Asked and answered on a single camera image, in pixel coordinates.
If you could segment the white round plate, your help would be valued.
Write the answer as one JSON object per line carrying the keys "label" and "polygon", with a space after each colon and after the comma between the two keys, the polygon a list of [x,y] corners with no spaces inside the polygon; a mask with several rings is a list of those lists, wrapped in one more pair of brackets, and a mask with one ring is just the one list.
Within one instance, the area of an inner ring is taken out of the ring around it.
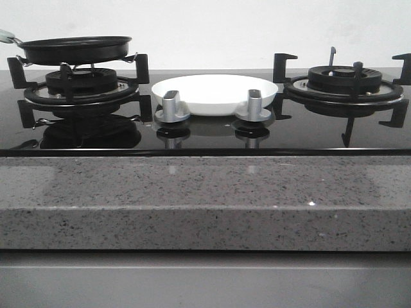
{"label": "white round plate", "polygon": [[152,86],[159,104],[170,90],[179,92],[180,100],[196,116],[230,116],[248,102],[250,89],[259,90],[262,106],[274,99],[278,86],[271,81],[232,74],[199,74],[160,81]]}

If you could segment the black frying pan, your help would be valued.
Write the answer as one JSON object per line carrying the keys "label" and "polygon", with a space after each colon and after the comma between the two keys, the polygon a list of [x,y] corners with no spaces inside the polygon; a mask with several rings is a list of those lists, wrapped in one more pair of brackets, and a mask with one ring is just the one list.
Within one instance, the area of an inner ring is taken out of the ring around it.
{"label": "black frying pan", "polygon": [[1,30],[1,42],[17,44],[23,49],[26,63],[37,65],[95,64],[122,59],[127,56],[126,36],[70,37],[23,42],[5,30]]}

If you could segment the silver left stove knob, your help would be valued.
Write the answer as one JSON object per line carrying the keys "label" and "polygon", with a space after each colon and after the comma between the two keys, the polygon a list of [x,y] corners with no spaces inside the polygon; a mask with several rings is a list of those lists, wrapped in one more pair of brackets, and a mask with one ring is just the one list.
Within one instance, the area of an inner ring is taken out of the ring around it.
{"label": "silver left stove knob", "polygon": [[180,100],[179,91],[170,90],[162,97],[162,110],[155,113],[156,120],[162,123],[177,123],[187,120],[190,112]]}

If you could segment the silver stove knob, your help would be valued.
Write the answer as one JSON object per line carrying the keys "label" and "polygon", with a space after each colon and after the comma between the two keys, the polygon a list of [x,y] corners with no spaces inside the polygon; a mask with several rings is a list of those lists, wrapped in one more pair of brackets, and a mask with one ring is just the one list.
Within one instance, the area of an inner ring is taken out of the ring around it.
{"label": "silver stove knob", "polygon": [[155,113],[156,120],[162,123],[177,123],[187,120],[190,112],[180,100],[179,91],[170,90],[162,97],[162,110]]}
{"label": "silver stove knob", "polygon": [[263,108],[261,91],[257,89],[250,89],[248,91],[247,106],[239,107],[236,110],[235,116],[248,122],[262,122],[272,117],[271,112]]}

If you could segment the silver right stove knob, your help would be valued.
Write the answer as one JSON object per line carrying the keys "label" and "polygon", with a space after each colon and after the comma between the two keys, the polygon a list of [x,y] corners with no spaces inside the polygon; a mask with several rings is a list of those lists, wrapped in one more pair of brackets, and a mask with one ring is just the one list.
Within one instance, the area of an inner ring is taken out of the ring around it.
{"label": "silver right stove knob", "polygon": [[261,91],[257,89],[250,89],[248,91],[247,106],[239,107],[236,110],[235,116],[248,122],[262,122],[272,117],[271,112],[263,108]]}

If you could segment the black glass gas hob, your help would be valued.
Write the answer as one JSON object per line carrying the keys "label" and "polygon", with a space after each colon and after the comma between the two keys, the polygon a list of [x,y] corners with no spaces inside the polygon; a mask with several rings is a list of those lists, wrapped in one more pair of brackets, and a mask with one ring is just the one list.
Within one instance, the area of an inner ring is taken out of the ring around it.
{"label": "black glass gas hob", "polygon": [[236,117],[192,116],[174,126],[154,119],[149,85],[122,104],[61,119],[31,106],[1,72],[1,155],[4,157],[345,156],[410,153],[410,87],[399,104],[354,110],[291,100],[278,94],[272,117],[250,124]]}

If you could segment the black left gas burner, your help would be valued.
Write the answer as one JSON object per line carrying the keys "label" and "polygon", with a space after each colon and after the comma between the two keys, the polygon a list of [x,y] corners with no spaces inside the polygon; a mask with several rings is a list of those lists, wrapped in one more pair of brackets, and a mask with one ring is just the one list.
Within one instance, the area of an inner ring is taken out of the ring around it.
{"label": "black left gas burner", "polygon": [[[118,87],[115,70],[106,68],[82,68],[68,74],[74,96],[90,96],[106,93]],[[65,95],[60,71],[46,75],[46,86],[52,95]]]}

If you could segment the black gas burner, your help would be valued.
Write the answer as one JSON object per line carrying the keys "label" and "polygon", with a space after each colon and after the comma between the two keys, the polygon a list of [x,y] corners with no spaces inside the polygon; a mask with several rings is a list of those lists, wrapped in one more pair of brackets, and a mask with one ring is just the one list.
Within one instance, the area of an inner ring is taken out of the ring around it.
{"label": "black gas burner", "polygon": [[[106,93],[118,87],[115,70],[106,68],[82,68],[68,74],[74,96],[90,96]],[[52,95],[65,95],[60,71],[46,75],[46,86]]]}
{"label": "black gas burner", "polygon": [[[355,87],[353,66],[318,66],[308,70],[308,88],[321,92],[349,94]],[[382,73],[373,69],[362,69],[358,90],[360,94],[379,91]]]}

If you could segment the black right gas burner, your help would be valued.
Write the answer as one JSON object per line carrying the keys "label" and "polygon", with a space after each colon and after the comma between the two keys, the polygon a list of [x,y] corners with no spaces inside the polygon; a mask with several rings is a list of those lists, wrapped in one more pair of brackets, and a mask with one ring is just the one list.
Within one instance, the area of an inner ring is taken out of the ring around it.
{"label": "black right gas burner", "polygon": [[[349,94],[355,87],[353,66],[318,66],[308,70],[308,88],[321,92]],[[373,69],[362,69],[358,90],[360,94],[379,91],[382,73]]]}

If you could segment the black left pan support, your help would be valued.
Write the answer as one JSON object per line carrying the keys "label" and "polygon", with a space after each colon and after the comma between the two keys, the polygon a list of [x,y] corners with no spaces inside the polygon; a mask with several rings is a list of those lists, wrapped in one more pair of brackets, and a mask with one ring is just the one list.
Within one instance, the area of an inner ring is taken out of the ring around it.
{"label": "black left pan support", "polygon": [[136,77],[127,78],[118,76],[118,87],[115,90],[90,96],[74,96],[68,74],[79,69],[70,67],[65,62],[60,64],[57,71],[61,72],[64,83],[65,95],[52,95],[48,92],[46,81],[37,83],[28,82],[23,66],[24,59],[16,56],[8,59],[13,86],[24,91],[24,99],[18,101],[19,112],[24,128],[36,128],[43,125],[51,125],[54,121],[47,119],[36,120],[34,110],[51,112],[63,119],[87,119],[109,115],[117,111],[121,105],[136,101],[139,103],[140,115],[143,121],[152,119],[152,106],[149,95],[142,95],[139,86],[150,82],[148,70],[148,55],[135,54],[124,59],[136,65]]}

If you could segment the black pan support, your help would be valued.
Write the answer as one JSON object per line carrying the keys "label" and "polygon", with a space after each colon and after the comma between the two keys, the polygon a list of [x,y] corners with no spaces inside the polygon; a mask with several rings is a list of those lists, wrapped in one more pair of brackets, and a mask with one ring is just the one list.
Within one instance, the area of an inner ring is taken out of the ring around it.
{"label": "black pan support", "polygon": [[143,121],[152,119],[152,106],[149,95],[142,95],[139,86],[150,82],[148,70],[148,55],[135,54],[124,59],[136,65],[136,77],[127,78],[118,76],[118,87],[115,90],[90,96],[74,96],[68,74],[79,69],[70,67],[65,62],[60,64],[57,71],[61,72],[64,83],[65,95],[52,95],[48,92],[46,81],[37,83],[28,82],[23,66],[24,59],[16,56],[8,59],[13,86],[24,91],[24,99],[18,101],[19,112],[24,128],[36,128],[43,125],[51,125],[54,121],[47,119],[36,120],[34,110],[51,112],[63,119],[87,119],[109,115],[117,111],[121,105],[136,101],[139,103],[140,115]]}
{"label": "black pan support", "polygon": [[[329,63],[321,66],[333,66],[335,47],[330,49]],[[387,81],[383,79],[379,91],[360,94],[358,90],[362,69],[362,62],[354,62],[351,66],[355,70],[355,87],[349,94],[321,92],[308,88],[308,72],[305,76],[294,78],[286,77],[287,60],[295,60],[296,56],[287,53],[274,55],[273,82],[283,85],[283,92],[276,97],[276,102],[282,103],[283,99],[301,103],[304,107],[316,114],[347,119],[345,132],[341,135],[342,143],[349,147],[357,118],[369,117],[375,112],[389,110],[391,118],[380,124],[389,128],[402,128],[409,106],[409,99],[404,97],[404,88],[410,85],[410,54],[394,55],[393,59],[402,60],[401,76]]]}

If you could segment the grey cabinet front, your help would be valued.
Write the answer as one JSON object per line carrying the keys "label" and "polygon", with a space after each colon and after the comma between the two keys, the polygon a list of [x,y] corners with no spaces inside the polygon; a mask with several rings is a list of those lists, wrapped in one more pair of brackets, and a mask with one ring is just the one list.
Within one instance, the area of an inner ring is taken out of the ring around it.
{"label": "grey cabinet front", "polygon": [[2,307],[409,307],[409,253],[1,254]]}

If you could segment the black right pan support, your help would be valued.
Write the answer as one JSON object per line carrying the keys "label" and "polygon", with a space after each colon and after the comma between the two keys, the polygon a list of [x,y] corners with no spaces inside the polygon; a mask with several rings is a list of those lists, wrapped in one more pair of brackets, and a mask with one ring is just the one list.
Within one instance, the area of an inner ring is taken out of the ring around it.
{"label": "black right pan support", "polygon": [[[335,47],[330,49],[329,63],[321,66],[333,66]],[[380,124],[389,128],[402,128],[409,106],[409,99],[404,97],[404,88],[410,85],[410,54],[394,55],[393,59],[402,60],[401,76],[387,81],[383,79],[379,91],[360,94],[358,90],[362,69],[362,62],[354,62],[351,66],[355,70],[355,87],[349,94],[321,92],[308,88],[308,72],[305,76],[294,78],[286,77],[287,60],[295,60],[296,56],[287,53],[274,55],[273,82],[283,85],[283,92],[276,97],[276,102],[282,103],[283,99],[301,103],[304,107],[316,114],[347,119],[345,132],[341,135],[342,143],[349,147],[357,118],[369,117],[375,112],[389,110],[391,118]]]}

